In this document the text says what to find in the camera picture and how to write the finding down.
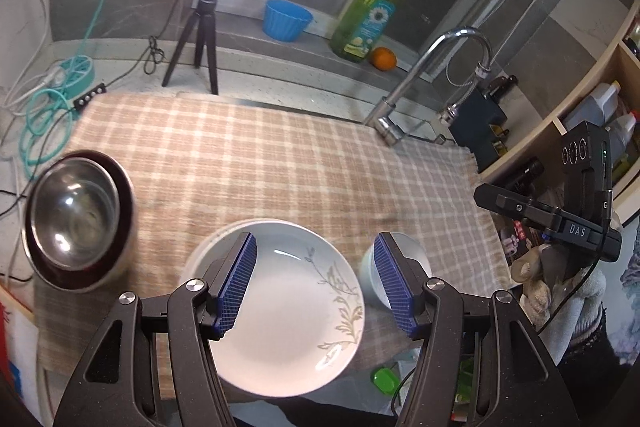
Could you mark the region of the right gloved hand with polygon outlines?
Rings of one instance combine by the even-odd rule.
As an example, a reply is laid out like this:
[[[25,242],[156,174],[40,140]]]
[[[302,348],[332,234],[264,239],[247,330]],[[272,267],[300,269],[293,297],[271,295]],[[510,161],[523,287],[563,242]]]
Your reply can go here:
[[[529,249],[511,265],[511,277],[523,285],[520,306],[533,324],[549,355],[559,364],[570,348],[584,343],[601,325],[606,280],[599,268],[580,269],[561,282],[544,280],[544,262],[559,261],[561,251],[551,245]]]

